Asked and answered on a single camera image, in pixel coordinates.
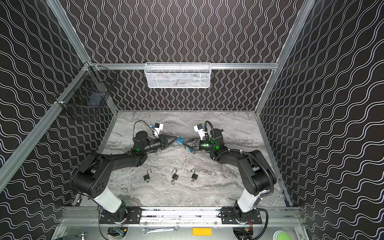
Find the blue padlock with key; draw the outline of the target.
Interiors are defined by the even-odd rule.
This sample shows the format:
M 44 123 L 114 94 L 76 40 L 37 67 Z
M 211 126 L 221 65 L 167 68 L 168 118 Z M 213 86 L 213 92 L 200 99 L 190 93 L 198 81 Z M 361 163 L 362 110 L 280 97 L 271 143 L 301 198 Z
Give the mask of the blue padlock with key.
M 183 138 L 181 138 L 181 137 L 179 137 L 178 139 L 177 139 L 177 143 L 179 144 L 179 145 L 183 145 L 184 144 L 184 142 L 185 142 L 185 140 L 183 139 Z

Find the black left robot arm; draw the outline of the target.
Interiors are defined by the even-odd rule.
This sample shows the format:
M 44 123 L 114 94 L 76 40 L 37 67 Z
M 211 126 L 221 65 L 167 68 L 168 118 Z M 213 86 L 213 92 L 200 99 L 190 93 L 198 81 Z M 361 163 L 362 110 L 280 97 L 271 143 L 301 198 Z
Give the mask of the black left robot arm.
M 102 214 L 115 223 L 123 223 L 127 219 L 126 204 L 108 187 L 111 173 L 124 168 L 142 166 L 148 155 L 165 150 L 179 139 L 178 136 L 160 134 L 151 138 L 145 131 L 133 137 L 133 147 L 123 154 L 90 153 L 76 167 L 70 177 L 71 187 L 78 193 L 88 196 L 99 207 Z

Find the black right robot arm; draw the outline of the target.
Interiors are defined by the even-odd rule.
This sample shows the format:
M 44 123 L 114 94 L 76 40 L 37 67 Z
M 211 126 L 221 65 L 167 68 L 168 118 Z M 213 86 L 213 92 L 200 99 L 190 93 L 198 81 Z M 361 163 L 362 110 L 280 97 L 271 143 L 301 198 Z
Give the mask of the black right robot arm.
M 239 223 L 249 221 L 259 202 L 274 193 L 277 178 L 263 154 L 259 150 L 246 152 L 228 148 L 223 130 L 213 129 L 205 132 L 202 138 L 184 141 L 183 145 L 194 151 L 208 152 L 219 164 L 238 168 L 245 188 L 233 208 L 234 218 Z

